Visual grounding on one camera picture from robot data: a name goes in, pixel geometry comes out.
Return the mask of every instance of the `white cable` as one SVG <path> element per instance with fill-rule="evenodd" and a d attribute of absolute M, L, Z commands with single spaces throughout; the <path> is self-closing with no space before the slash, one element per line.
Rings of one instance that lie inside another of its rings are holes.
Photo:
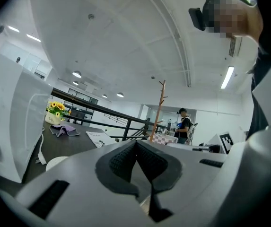
<path fill-rule="evenodd" d="M 42 141 L 41 141 L 41 145 L 40 145 L 40 149 L 39 149 L 39 152 L 42 152 L 42 144 L 44 142 L 44 135 L 42 134 Z"/>
<path fill-rule="evenodd" d="M 40 148 L 39 148 L 39 153 L 37 154 L 38 158 L 39 158 L 39 162 L 42 163 L 42 165 L 45 165 L 47 164 L 46 160 L 45 160 L 45 157 L 44 155 L 42 154 L 42 145 L 43 145 L 43 142 L 44 142 L 44 135 L 42 134 L 42 141 L 41 141 L 41 144 L 40 144 Z"/>

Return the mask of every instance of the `wooden coat rack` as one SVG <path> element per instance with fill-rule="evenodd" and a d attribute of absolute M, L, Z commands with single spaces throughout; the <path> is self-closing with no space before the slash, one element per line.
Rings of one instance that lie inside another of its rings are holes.
<path fill-rule="evenodd" d="M 159 116 L 159 111 L 160 111 L 160 108 L 164 102 L 164 98 L 166 98 L 167 96 L 164 96 L 164 91 L 165 91 L 165 86 L 166 86 L 166 81 L 164 80 L 163 83 L 159 82 L 161 85 L 163 85 L 163 88 L 161 90 L 161 96 L 160 96 L 160 101 L 159 101 L 159 105 L 158 105 L 158 109 L 157 109 L 157 114 L 156 114 L 156 118 L 155 118 L 155 122 L 154 122 L 154 125 L 153 125 L 153 130 L 152 130 L 152 134 L 150 135 L 150 142 L 152 142 L 153 140 L 153 135 L 155 133 L 155 129 L 156 129 L 156 125 L 162 121 L 158 121 L 158 116 Z"/>

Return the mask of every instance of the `paper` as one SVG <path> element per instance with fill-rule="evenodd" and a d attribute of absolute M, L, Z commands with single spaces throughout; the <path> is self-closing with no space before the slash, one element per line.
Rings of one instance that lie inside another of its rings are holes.
<path fill-rule="evenodd" d="M 114 139 L 112 139 L 106 133 L 95 133 L 95 132 L 86 132 L 91 141 L 95 144 L 97 148 L 102 146 L 111 145 L 117 143 Z"/>

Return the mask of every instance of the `black slot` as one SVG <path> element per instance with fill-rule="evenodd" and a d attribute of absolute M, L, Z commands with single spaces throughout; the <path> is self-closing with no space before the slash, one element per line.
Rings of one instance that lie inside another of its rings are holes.
<path fill-rule="evenodd" d="M 65 192 L 69 183 L 65 181 L 55 181 L 43 195 L 29 208 L 38 217 L 45 219 L 56 202 Z"/>
<path fill-rule="evenodd" d="M 208 160 L 208 159 L 202 159 L 200 160 L 200 163 L 209 165 L 209 166 L 215 166 L 218 168 L 221 168 L 221 166 L 224 164 L 223 162 L 219 162 L 219 161 L 212 161 L 212 160 Z"/>

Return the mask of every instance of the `air vent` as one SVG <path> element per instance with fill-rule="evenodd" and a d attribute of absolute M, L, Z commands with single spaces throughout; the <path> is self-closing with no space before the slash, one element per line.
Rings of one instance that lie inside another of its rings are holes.
<path fill-rule="evenodd" d="M 56 202 L 65 192 L 69 183 L 65 181 L 55 181 L 43 195 L 29 208 L 38 217 L 45 219 Z"/>
<path fill-rule="evenodd" d="M 236 38 L 232 37 L 230 42 L 229 56 L 234 57 Z"/>
<path fill-rule="evenodd" d="M 200 163 L 203 163 L 203 164 L 206 164 L 209 166 L 218 167 L 218 168 L 221 168 L 222 165 L 224 164 L 223 162 L 212 161 L 212 160 L 208 160 L 208 159 L 202 159 L 202 160 L 200 160 Z"/>

